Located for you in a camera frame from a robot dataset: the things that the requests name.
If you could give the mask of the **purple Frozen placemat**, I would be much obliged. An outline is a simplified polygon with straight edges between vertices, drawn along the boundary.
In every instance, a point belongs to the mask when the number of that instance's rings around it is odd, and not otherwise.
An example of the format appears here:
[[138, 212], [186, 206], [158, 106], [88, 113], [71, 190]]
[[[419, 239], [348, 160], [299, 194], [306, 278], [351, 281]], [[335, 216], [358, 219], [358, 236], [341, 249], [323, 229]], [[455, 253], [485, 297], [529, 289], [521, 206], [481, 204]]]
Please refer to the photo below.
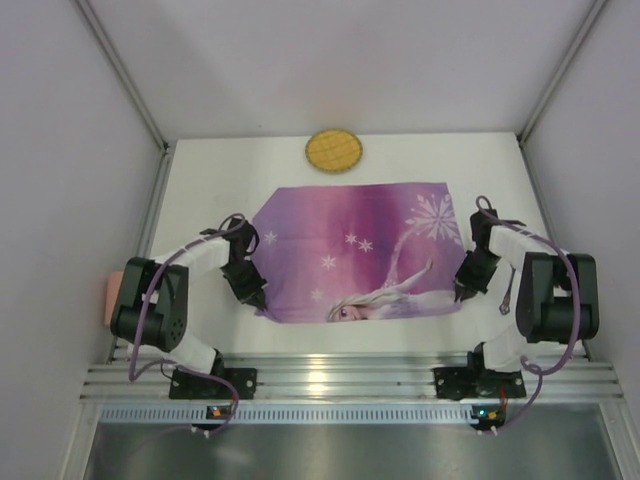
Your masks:
[[282, 324], [449, 315], [465, 250], [444, 183], [287, 187], [251, 221]]

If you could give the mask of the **pink plastic cup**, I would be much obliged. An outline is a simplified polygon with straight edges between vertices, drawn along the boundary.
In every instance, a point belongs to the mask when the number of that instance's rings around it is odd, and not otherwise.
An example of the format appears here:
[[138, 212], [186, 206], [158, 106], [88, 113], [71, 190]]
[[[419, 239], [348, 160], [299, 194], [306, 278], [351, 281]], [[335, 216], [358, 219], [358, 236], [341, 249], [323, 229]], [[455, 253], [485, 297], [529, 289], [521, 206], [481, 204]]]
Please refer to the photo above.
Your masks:
[[123, 276], [123, 271], [115, 271], [112, 272], [107, 278], [104, 308], [104, 325], [107, 327], [109, 327], [111, 324], [111, 319], [113, 316]]

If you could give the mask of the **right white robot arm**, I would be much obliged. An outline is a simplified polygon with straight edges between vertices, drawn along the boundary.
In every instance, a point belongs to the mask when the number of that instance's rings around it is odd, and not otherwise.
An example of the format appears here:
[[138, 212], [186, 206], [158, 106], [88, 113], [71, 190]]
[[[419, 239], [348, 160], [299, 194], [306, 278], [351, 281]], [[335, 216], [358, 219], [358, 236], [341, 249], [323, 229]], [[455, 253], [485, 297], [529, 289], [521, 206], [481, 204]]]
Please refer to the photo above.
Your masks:
[[577, 342], [598, 332], [595, 259], [568, 253], [521, 222], [500, 219], [494, 209], [480, 207], [470, 223], [475, 248], [455, 274], [455, 300], [485, 294], [501, 261], [519, 279], [514, 321], [476, 349], [484, 367], [555, 374], [571, 359]]

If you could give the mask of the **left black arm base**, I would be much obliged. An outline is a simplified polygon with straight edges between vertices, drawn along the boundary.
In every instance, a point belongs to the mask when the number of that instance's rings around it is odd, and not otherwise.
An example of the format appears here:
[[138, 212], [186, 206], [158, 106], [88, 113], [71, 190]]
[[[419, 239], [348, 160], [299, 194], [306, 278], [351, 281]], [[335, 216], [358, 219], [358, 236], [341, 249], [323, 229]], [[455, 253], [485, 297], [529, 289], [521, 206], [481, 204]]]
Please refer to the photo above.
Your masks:
[[169, 398], [172, 400], [252, 400], [257, 389], [255, 368], [222, 366], [216, 381], [203, 374], [194, 375], [178, 367], [172, 374]]

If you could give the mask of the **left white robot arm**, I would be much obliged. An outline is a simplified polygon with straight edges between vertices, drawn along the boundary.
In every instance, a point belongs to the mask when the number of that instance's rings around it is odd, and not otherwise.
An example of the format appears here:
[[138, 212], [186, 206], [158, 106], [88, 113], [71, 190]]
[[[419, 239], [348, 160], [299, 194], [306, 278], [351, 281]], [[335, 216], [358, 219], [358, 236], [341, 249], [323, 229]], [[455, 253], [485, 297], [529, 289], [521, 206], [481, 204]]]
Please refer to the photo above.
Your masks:
[[189, 290], [219, 271], [240, 304], [266, 310], [267, 280], [251, 260], [258, 245], [257, 230], [232, 216], [173, 253], [127, 262], [109, 328], [132, 345], [131, 382], [155, 365], [173, 365], [206, 379], [223, 376], [222, 354], [189, 330]]

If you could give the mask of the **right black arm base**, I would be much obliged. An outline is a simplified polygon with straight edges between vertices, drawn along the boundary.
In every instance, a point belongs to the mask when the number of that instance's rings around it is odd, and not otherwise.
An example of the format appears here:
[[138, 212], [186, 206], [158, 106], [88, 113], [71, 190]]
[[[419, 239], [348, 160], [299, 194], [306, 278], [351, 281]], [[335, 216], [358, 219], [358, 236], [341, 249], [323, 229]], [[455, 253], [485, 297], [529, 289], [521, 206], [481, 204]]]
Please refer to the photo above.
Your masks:
[[464, 399], [521, 399], [526, 388], [519, 371], [498, 372], [488, 369], [481, 352], [468, 352], [463, 366], [438, 367], [433, 370], [436, 397]]

